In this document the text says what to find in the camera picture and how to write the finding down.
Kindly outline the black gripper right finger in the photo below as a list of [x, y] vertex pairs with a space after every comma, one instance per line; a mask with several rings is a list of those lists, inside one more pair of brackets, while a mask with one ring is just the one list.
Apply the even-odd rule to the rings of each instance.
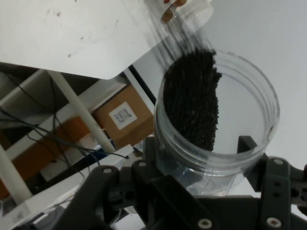
[[242, 198], [237, 208], [239, 230], [305, 230], [306, 220], [291, 212], [291, 205], [307, 213], [307, 171], [282, 158], [261, 154], [243, 172], [260, 198]]

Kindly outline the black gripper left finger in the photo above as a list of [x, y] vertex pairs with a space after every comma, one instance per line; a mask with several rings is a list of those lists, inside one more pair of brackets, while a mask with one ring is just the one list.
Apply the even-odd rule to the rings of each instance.
[[135, 208], [148, 230], [215, 230], [217, 219], [172, 176], [155, 165], [153, 137], [143, 159], [121, 170], [99, 166], [87, 177], [55, 225], [57, 230], [108, 230], [119, 212]]

